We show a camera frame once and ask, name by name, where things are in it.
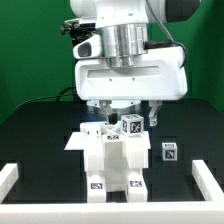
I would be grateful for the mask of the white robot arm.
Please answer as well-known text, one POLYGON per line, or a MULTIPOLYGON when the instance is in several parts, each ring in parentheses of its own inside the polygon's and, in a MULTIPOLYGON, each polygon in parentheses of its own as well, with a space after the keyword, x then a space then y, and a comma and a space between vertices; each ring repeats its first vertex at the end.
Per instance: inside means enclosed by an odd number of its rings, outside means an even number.
POLYGON ((148 38, 151 22, 188 20, 201 0, 70 0, 78 18, 74 24, 92 34, 73 48, 76 89, 83 100, 93 100, 110 123, 117 121, 111 106, 119 101, 147 101, 149 122, 165 100, 178 100, 187 92, 183 44, 168 36, 148 38))

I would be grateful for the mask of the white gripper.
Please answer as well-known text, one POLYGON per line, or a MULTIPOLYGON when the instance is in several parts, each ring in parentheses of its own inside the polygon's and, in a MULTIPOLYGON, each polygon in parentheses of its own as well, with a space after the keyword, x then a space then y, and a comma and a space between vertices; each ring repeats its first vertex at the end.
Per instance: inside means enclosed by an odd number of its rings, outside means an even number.
POLYGON ((160 100, 177 100, 187 92, 183 60, 181 47, 150 49, 126 68, 109 68, 105 59, 81 60, 75 67, 76 90, 83 100, 100 100, 109 124, 118 121, 110 100, 153 100, 148 117, 154 127, 160 100))

